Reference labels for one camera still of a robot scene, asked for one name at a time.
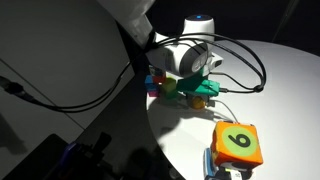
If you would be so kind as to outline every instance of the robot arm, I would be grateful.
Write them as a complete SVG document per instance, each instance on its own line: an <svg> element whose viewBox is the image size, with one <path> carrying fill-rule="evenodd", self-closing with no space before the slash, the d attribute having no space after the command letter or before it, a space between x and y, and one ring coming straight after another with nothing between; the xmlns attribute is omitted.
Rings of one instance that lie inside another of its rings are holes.
<svg viewBox="0 0 320 180"><path fill-rule="evenodd" d="M130 34L135 42L144 49L151 33L152 25L145 13L154 3L154 0L98 0L109 13ZM190 16L185 19L183 34L187 33L214 33L214 21L205 15ZM213 41L213 37L195 35L190 38L200 38ZM153 42L159 42L167 38L155 33ZM176 76L186 78L197 73L210 58L212 45L202 41L181 41L179 44L167 44L157 49L152 49L146 55L149 62L162 70Z"/></svg>

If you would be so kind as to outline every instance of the round table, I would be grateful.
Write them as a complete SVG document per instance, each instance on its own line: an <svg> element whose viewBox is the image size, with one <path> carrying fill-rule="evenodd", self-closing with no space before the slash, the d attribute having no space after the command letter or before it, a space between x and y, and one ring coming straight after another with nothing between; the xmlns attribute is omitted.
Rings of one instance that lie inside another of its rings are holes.
<svg viewBox="0 0 320 180"><path fill-rule="evenodd" d="M229 106L240 123L254 124L264 164L254 169L253 180L319 179L320 162L320 57L294 48L258 41L241 41L262 60L267 83L261 93L220 93L217 99ZM259 68L239 46L220 41ZM224 58L214 72L224 72L254 87L258 76L244 63L216 48ZM210 75L221 87L242 90L226 77ZM215 122L230 112L216 103L203 110L188 108L183 96L177 100L147 96L150 127L163 153L187 180L200 180L203 153L212 142Z"/></svg>

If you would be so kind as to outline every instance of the cube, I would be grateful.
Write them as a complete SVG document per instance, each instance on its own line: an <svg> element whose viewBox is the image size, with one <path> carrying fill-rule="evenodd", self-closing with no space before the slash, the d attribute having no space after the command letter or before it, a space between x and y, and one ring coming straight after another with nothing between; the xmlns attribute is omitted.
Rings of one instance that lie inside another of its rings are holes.
<svg viewBox="0 0 320 180"><path fill-rule="evenodd" d="M177 81L173 78L166 78L165 82L162 84L162 89L165 93L172 92L177 88Z"/></svg>
<svg viewBox="0 0 320 180"><path fill-rule="evenodd" d="M147 91L153 91L157 88L157 84L153 83L153 79L151 75L147 75L144 81L144 84L147 88Z"/></svg>
<svg viewBox="0 0 320 180"><path fill-rule="evenodd" d="M166 81L166 76L152 76L152 81L154 83L164 83Z"/></svg>
<svg viewBox="0 0 320 180"><path fill-rule="evenodd" d="M161 89L164 96L167 99L174 99L178 96L178 91L176 89L177 81L173 78L166 78L165 82L162 84Z"/></svg>
<svg viewBox="0 0 320 180"><path fill-rule="evenodd" d="M159 97L159 91L148 91L149 97Z"/></svg>
<svg viewBox="0 0 320 180"><path fill-rule="evenodd" d="M217 122L211 151L212 160L217 166L246 171L263 163L257 131L253 125Z"/></svg>

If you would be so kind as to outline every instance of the blue block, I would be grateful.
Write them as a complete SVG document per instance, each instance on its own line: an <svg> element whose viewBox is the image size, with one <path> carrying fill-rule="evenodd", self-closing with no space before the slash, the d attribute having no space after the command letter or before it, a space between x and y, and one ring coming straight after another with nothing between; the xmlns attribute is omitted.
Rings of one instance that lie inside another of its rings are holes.
<svg viewBox="0 0 320 180"><path fill-rule="evenodd" d="M159 92L159 87L155 84L153 84L153 86L146 86L147 88L147 91L150 92L150 91L158 91Z"/></svg>
<svg viewBox="0 0 320 180"><path fill-rule="evenodd" d="M147 75L146 79L144 80L145 84L153 84L153 80L152 80L152 76L151 75Z"/></svg>
<svg viewBox="0 0 320 180"><path fill-rule="evenodd" d="M206 148L203 156L204 177L214 177L215 172L212 167L211 149Z"/></svg>

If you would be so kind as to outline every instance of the black cable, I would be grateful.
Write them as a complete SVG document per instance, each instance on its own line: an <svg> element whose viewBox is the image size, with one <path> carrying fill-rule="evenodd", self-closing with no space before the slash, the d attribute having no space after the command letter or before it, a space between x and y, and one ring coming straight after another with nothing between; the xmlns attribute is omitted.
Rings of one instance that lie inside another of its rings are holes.
<svg viewBox="0 0 320 180"><path fill-rule="evenodd" d="M235 80L235 79L234 79L232 76L230 76L229 74L222 73L222 72L210 72L210 74L212 74L212 75L222 75L222 76L226 76L226 77L228 77L229 79L231 79L233 82L235 82L236 84L238 84L239 86L241 86L242 88L247 89L247 90L253 90L253 88L246 87L245 85L241 84L239 81Z"/></svg>
<svg viewBox="0 0 320 180"><path fill-rule="evenodd" d="M254 90L252 91L235 91L235 90L229 90L227 88L220 88L219 90L220 92L223 92L223 93L228 93L228 92L231 92L231 93L240 93L240 94L250 94L250 93L255 93Z"/></svg>
<svg viewBox="0 0 320 180"><path fill-rule="evenodd" d="M194 44L198 45L197 41L193 40L192 41ZM203 50L203 51L207 51L204 47L200 46L200 48Z"/></svg>
<svg viewBox="0 0 320 180"><path fill-rule="evenodd" d="M265 82L266 82L266 77L263 76L260 71L258 71L252 64L250 64L246 59L244 59L242 56L240 56L239 54L237 54L236 52L232 51L231 49L229 48L226 48L220 44L217 44L217 43L214 43L212 41L208 41L208 40L205 40L205 39L199 39L199 38L179 38L179 39L173 39L173 40L166 40L165 42L162 42L162 43L157 43L158 46L162 46L163 44L167 44L167 43L171 43L171 42L175 42L175 41L183 41L183 40L198 40L198 41L203 41L203 42L206 42L206 43L209 43L211 45L214 45L214 46L217 46L229 53L231 53L232 55L236 56L238 59L240 59L241 61L243 61L246 65L248 65L253 71L256 72L256 74L260 77L260 80L261 80L261 84L258 85L258 86L255 86L253 89L254 92L261 92L263 90L263 87L265 85ZM233 93L251 93L251 91L233 91L233 90L230 90L228 92L233 92Z"/></svg>
<svg viewBox="0 0 320 180"><path fill-rule="evenodd" d="M24 78L19 72L17 72L14 68L12 68L8 63L6 63L3 59L0 58L0 62L2 62L6 67L8 67L12 72L14 72L18 77L20 77L23 81L25 81L30 87L32 87L35 91L37 91L42 97L48 100L48 102L55 104L49 97L47 97L45 94L43 94L38 88L36 88L31 82L29 82L26 78ZM72 118L70 115L65 114L69 119L71 119L72 122L74 122L76 125L78 125L82 130L85 130L85 128L78 123L74 118Z"/></svg>
<svg viewBox="0 0 320 180"><path fill-rule="evenodd" d="M120 81L121 81L121 79L122 79L122 76L123 76L124 72L130 67L131 63L132 63L132 62L129 62L129 63L126 65L126 67L125 67L125 68L122 70L122 72L119 74L119 76L118 76L118 78L116 79L114 85L113 85L110 89L108 89L108 91L107 91L106 93L104 93L104 94L107 94L107 95L106 95L105 97L102 97L103 99L102 99L100 102L98 102L97 104L95 104L95 105L93 105L93 106L91 106L91 107L87 107L87 108L81 109L81 110L63 110L63 109L59 108L59 107L62 107L62 106L52 106L52 105L44 104L44 103L39 102L38 100L35 100L35 99L34 99L33 101L29 101L29 102L32 103L32 104L35 104L35 105L39 105L39 106L48 108L48 109L50 109L50 110L52 110L52 111L56 111L56 112L63 112L63 113L80 113L80 112L88 111L88 110L90 110L90 109L93 109L93 108L99 106L100 104L102 104L105 100L107 100L107 99L111 96L111 94L113 93L113 91L114 91L114 90L116 89L116 87L119 85L119 83L120 83Z"/></svg>
<svg viewBox="0 0 320 180"><path fill-rule="evenodd" d="M144 52L141 52L135 59L133 59L132 61L127 63L127 65L121 71L121 73L119 74L119 76L117 77L117 79L115 80L115 82L114 82L114 84L113 84L113 86L111 88L109 88L103 95L101 95L100 97L98 97L97 99L95 99L95 100L93 100L93 101L91 101L89 103L85 103L85 104L81 104L81 105L77 105L77 106L55 106L55 105L45 104L45 103L42 103L42 102L36 100L34 97L29 95L27 92L25 92L21 85L19 85L22 88L21 89L21 93L13 93L13 94L15 94L19 98L21 98L21 99L23 99L23 100L25 100L25 101L27 101L29 103L45 107L45 108L50 109L52 111L61 112L61 113L79 113L79 112L84 112L84 111L87 111L87 110L90 110L90 109L93 109L93 108L99 106L101 103L103 103L105 100L107 100L111 96L113 91L117 88L117 86L119 85L119 83L120 83L120 81L121 81L121 79L123 77L123 74L126 72L126 70L143 53ZM64 110L64 109L76 109L76 108L86 107L86 106L89 106L89 105L92 105L92 106L84 108L84 109L80 109L80 110Z"/></svg>
<svg viewBox="0 0 320 180"><path fill-rule="evenodd" d="M125 71L130 67L130 65L138 58L140 57L142 53L140 53L135 59L133 59L131 62L127 63L127 65L125 66L125 68L121 71L121 73L119 74L119 76L117 77L117 79L121 79L123 74L125 73ZM76 106L52 106L53 108L56 108L56 109L77 109L77 108L81 108L81 107L85 107L85 106L89 106L91 104L94 104L96 102L98 102L99 100L103 99L105 96L107 96L109 93L112 93L110 92L112 89L109 88L105 93L103 93L100 97L98 97L97 99L91 101L91 102L88 102L88 103L85 103L85 104L81 104L81 105L76 105Z"/></svg>
<svg viewBox="0 0 320 180"><path fill-rule="evenodd" d="M177 43L178 45L186 45L186 46L189 46L190 48L192 48L193 50L195 50L199 55L201 54L194 46L191 46L190 44L187 44L187 43L181 43L181 42L178 42Z"/></svg>
<svg viewBox="0 0 320 180"><path fill-rule="evenodd" d="M238 53L234 52L233 50L221 45L221 44L218 44L218 43L214 43L212 41L208 41L208 40L205 40L205 39L198 39L198 38L181 38L181 39L178 39L178 40L170 40L166 43L162 43L162 44L159 44L158 46L162 46L162 45L165 45L167 43L172 43L172 42L176 42L176 41L183 41L183 40L197 40L197 41L203 41L203 42L206 42L208 44L211 44L213 46L216 46L216 47L219 47L227 52L229 52L230 54L236 56L238 59L240 59L242 62L244 62L247 66L249 66L259 77L260 77L260 80L261 80L261 84L262 82L264 81L264 78L263 78L263 75L257 70L257 68L255 68L252 64L250 64L246 59L244 59L242 56L240 56Z"/></svg>
<svg viewBox="0 0 320 180"><path fill-rule="evenodd" d="M263 75L262 82L261 82L260 85L255 87L255 91L256 92L261 92L263 90L263 87L265 86L266 81L267 81L267 73L266 73L266 70L265 70L265 67L264 67L262 61L260 60L260 58L249 47L247 47L246 45L244 45L243 43L241 43L241 42L239 42L237 40L234 40L234 39L222 36L222 35L218 35L218 34L201 32L201 33L189 33L189 34L182 34L182 35L178 35L178 36L169 37L169 38L166 38L166 39L163 39L163 40L159 41L157 44L159 45L159 44L161 44L163 42L166 42L166 41L168 41L170 39L177 39L177 38L180 38L180 37L193 36L193 35L205 35L205 36L212 36L212 37L218 37L218 38L221 38L221 39L225 39L225 40L231 41L231 42L241 46L246 51L248 51L256 59L256 61L258 62L259 66L260 66L260 68L262 70L262 75Z"/></svg>

